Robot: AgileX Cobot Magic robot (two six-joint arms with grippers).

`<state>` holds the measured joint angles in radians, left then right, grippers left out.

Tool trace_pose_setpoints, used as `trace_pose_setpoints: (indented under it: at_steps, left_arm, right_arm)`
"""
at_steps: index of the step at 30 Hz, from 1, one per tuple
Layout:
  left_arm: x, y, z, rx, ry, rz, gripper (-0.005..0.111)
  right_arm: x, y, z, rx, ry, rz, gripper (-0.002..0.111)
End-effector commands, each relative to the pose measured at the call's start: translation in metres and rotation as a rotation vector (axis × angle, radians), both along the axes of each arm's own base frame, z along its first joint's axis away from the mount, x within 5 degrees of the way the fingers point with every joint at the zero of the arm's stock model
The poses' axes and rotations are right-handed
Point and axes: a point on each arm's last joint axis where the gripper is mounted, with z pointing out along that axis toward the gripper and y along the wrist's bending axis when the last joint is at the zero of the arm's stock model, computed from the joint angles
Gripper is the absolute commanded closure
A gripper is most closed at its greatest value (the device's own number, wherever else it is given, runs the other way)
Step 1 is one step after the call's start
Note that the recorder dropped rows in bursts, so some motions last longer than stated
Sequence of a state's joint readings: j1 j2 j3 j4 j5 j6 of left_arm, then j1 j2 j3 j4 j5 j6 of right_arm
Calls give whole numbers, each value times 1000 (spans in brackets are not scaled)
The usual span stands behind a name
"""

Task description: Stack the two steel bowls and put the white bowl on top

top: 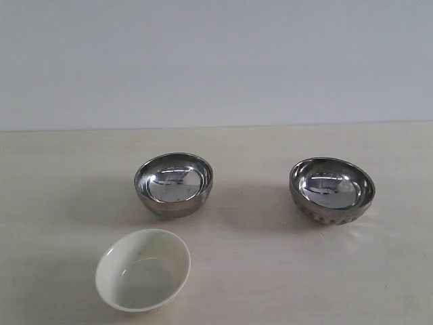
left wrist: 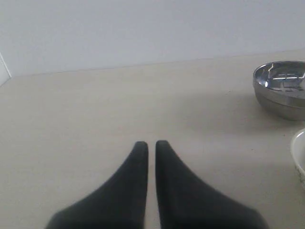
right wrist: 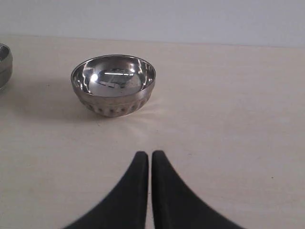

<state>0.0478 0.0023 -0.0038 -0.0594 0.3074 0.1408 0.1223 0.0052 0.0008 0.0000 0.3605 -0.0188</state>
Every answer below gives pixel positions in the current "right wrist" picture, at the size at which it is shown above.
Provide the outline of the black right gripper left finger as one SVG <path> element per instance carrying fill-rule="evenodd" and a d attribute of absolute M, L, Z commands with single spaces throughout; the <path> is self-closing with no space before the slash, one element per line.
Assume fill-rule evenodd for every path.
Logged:
<path fill-rule="evenodd" d="M 138 151 L 117 185 L 67 229 L 143 229 L 148 199 L 149 159 Z"/>

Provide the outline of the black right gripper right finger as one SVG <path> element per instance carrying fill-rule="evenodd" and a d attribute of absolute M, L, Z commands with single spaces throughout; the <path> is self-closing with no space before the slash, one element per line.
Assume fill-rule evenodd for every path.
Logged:
<path fill-rule="evenodd" d="M 203 202 L 161 150 L 152 154 L 152 209 L 156 229 L 241 228 Z"/>

